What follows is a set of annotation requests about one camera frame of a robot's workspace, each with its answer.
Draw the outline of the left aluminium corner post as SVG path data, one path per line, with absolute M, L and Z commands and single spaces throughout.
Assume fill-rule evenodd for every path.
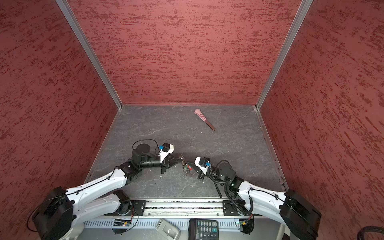
M 118 110 L 120 111 L 123 108 L 123 102 L 121 101 L 120 97 L 118 96 L 112 82 L 110 81 L 106 71 L 104 70 L 100 60 L 98 59 L 95 51 L 93 50 L 89 40 L 87 39 L 84 31 L 82 30 L 78 20 L 75 17 L 75 14 L 73 13 L 68 1 L 65 0 L 56 0 L 56 3 L 58 7 L 60 8 L 61 12 L 63 13 L 64 17 L 66 18 L 67 22 L 69 23 L 71 29 L 73 30 L 75 36 L 77 37 L 78 41 L 80 42 L 81 46 L 83 47 L 85 53 L 87 54 L 89 60 L 91 61 L 93 67 L 95 68 L 96 72 L 98 73 L 99 77 L 101 78 L 102 82 L 104 83 L 107 91 L 109 92 L 110 96 L 114 100 Z

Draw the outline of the right aluminium corner post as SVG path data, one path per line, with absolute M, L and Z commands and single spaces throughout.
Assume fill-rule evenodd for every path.
M 302 0 L 301 4 L 298 8 L 298 11 L 294 17 L 294 20 L 290 26 L 290 29 L 287 33 L 287 36 L 283 42 L 283 45 L 281 47 L 281 50 L 278 54 L 278 57 L 272 67 L 271 73 L 267 79 L 267 82 L 262 90 L 262 93 L 258 99 L 258 102 L 256 104 L 256 111 L 260 111 L 262 108 L 262 105 L 275 81 L 275 78 L 277 74 L 279 73 L 279 70 L 296 38 L 296 35 L 313 3 L 313 0 Z

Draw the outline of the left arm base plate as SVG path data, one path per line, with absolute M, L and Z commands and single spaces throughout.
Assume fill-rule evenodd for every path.
M 145 200 L 128 200 L 118 207 L 116 213 L 119 216 L 133 216 L 134 214 L 138 214 L 142 216 L 144 214 L 144 210 L 146 207 L 147 201 Z

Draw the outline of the grey plastic device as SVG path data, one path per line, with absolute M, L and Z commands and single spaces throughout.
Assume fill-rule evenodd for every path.
M 155 229 L 166 240 L 178 240 L 181 235 L 181 231 L 165 219 L 159 219 Z

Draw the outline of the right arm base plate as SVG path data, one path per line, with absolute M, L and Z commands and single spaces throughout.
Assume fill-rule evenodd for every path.
M 246 207 L 246 202 L 244 200 L 236 200 L 236 205 L 230 200 L 223 200 L 223 212 L 224 216 L 250 216 L 249 208 Z

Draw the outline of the pink handled knife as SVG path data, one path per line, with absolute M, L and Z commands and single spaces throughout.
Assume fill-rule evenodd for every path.
M 210 129 L 214 132 L 216 130 L 216 128 L 208 121 L 208 119 L 204 116 L 204 114 L 201 112 L 200 109 L 195 109 L 194 113 L 199 116 L 199 118 L 205 122 L 209 127 Z

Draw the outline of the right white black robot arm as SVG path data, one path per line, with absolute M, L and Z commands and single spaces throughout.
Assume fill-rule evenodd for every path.
M 294 190 L 276 192 L 255 186 L 238 177 L 228 161 L 213 166 L 208 159 L 187 163 L 202 178 L 224 187 L 231 205 L 245 217 L 260 215 L 285 225 L 300 240 L 315 240 L 322 214 Z

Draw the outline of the aluminium front rail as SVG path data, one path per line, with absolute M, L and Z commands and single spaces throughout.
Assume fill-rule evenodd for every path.
M 74 200 L 67 201 L 67 205 L 73 208 L 74 220 L 77 223 L 86 222 L 88 220 L 100 216 L 116 216 L 118 218 L 132 218 L 133 216 L 119 216 L 116 211 L 121 203 L 128 200 L 120 200 L 118 196 L 112 194 L 105 198 L 96 199 L 88 204 L 79 206 Z M 224 216 L 223 200 L 145 200 L 147 201 L 144 210 L 144 217 L 155 216 Z M 264 216 L 275 221 L 281 221 L 282 214 L 285 211 L 292 211 L 295 214 L 299 213 L 298 205 L 289 203 L 288 199 L 281 201 L 276 198 L 267 200 L 271 206 L 262 206 L 259 202 L 250 204 L 249 213 L 254 216 Z

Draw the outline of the black calculator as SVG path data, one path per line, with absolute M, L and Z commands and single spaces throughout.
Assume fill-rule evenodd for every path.
M 190 219 L 188 227 L 188 240 L 219 240 L 216 220 Z

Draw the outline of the aluminium corner post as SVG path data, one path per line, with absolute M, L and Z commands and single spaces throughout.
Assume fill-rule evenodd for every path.
M 275 78 L 277 74 L 279 73 L 279 70 L 296 38 L 296 35 L 313 3 L 313 0 L 302 0 L 301 4 L 298 8 L 298 11 L 294 17 L 294 20 L 290 26 L 290 29 L 287 33 L 287 36 L 283 42 L 283 45 L 281 47 L 281 50 L 278 54 L 278 57 L 272 67 L 271 73 L 267 79 L 267 82 L 262 90 L 262 93 L 258 99 L 258 102 L 256 104 L 256 111 L 260 111 L 262 108 L 262 105 L 275 81 Z
M 96 72 L 98 73 L 99 77 L 101 78 L 102 82 L 104 83 L 107 91 L 109 92 L 110 96 L 114 100 L 118 110 L 120 111 L 123 108 L 123 102 L 121 101 L 120 97 L 118 96 L 112 82 L 110 81 L 106 71 L 104 70 L 100 60 L 98 59 L 95 51 L 93 50 L 89 40 L 87 39 L 84 31 L 82 30 L 78 20 L 75 17 L 75 14 L 73 13 L 68 1 L 65 0 L 56 0 L 56 3 L 58 7 L 60 8 L 61 12 L 63 13 L 64 17 L 66 18 L 67 22 L 69 23 L 71 29 L 73 30 L 75 36 L 77 37 L 78 41 L 80 42 L 81 46 L 83 47 L 85 53 L 87 54 L 89 60 L 91 61 L 93 67 L 95 68 Z

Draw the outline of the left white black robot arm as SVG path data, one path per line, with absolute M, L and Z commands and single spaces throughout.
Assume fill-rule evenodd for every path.
M 62 187 L 51 190 L 31 214 L 40 238 L 60 240 L 80 224 L 102 215 L 117 214 L 132 218 L 136 208 L 122 188 L 141 176 L 144 168 L 160 168 L 164 174 L 183 161 L 173 155 L 172 144 L 165 143 L 158 150 L 154 154 L 148 144 L 140 144 L 133 149 L 130 159 L 105 176 L 67 190 Z

